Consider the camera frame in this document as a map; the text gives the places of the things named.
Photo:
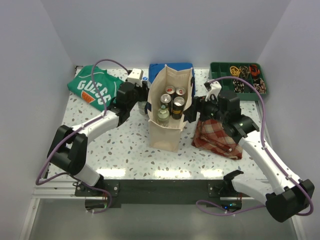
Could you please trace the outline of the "beige canvas tote bag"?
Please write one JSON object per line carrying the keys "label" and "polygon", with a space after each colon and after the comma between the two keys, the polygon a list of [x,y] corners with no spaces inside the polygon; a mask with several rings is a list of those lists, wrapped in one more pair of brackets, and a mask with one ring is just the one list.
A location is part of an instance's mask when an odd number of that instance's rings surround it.
{"label": "beige canvas tote bag", "polygon": [[192,104],[194,86],[193,68],[175,70],[165,65],[155,77],[148,93],[147,113],[149,116],[148,130],[150,146],[159,150],[177,152],[179,150],[181,132],[187,123],[184,121],[184,115],[178,120],[170,117],[167,127],[157,123],[157,112],[161,107],[160,98],[165,93],[167,86],[185,88],[186,94],[184,99],[186,103],[183,108],[185,111]]}

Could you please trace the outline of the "green cap soda bottle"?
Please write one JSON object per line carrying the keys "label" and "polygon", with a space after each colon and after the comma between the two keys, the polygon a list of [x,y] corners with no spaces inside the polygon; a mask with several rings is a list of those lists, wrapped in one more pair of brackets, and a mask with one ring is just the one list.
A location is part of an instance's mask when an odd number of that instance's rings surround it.
{"label": "green cap soda bottle", "polygon": [[138,102],[138,111],[143,116],[146,116],[148,114],[147,104],[148,103],[146,101],[139,101]]}

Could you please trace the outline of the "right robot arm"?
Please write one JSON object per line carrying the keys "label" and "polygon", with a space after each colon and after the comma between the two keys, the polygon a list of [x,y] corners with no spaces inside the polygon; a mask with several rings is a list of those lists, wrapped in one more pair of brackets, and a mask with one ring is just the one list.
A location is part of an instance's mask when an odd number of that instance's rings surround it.
{"label": "right robot arm", "polygon": [[234,92],[195,96],[184,114],[189,122],[195,121],[197,115],[201,120],[219,121],[225,133],[253,158],[268,180],[263,183],[246,177],[241,170],[234,170],[223,177],[219,187],[214,187],[219,195],[250,196],[280,223],[300,215],[306,208],[313,210],[314,184],[309,179],[302,180],[283,163],[266,142],[263,130],[241,113],[240,99]]}

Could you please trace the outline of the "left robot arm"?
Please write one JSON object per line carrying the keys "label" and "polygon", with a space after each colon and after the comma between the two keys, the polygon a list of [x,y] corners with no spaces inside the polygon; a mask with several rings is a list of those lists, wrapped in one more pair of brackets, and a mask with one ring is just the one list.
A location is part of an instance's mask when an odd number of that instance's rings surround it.
{"label": "left robot arm", "polygon": [[68,175],[86,184],[86,191],[99,196],[104,188],[104,177],[87,164],[88,145],[100,135],[121,126],[137,102],[148,98],[148,82],[141,85],[124,82],[117,90],[106,112],[73,127],[60,126],[53,138],[47,159]]}

